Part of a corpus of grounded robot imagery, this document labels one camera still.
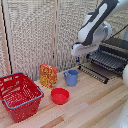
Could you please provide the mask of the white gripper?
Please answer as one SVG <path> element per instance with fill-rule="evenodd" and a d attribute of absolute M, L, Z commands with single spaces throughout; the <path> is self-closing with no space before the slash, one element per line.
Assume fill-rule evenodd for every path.
<path fill-rule="evenodd" d="M 98 47 L 99 47 L 98 43 L 91 44 L 91 45 L 88 45 L 88 46 L 83 46 L 81 43 L 75 43 L 72 46 L 71 55 L 72 56 L 79 56 L 79 55 L 82 55 L 82 54 L 87 54 L 86 57 L 87 57 L 87 60 L 89 60 L 90 59 L 90 54 L 88 54 L 88 53 L 97 50 Z M 77 58 L 77 63 L 80 63 L 80 57 Z"/>

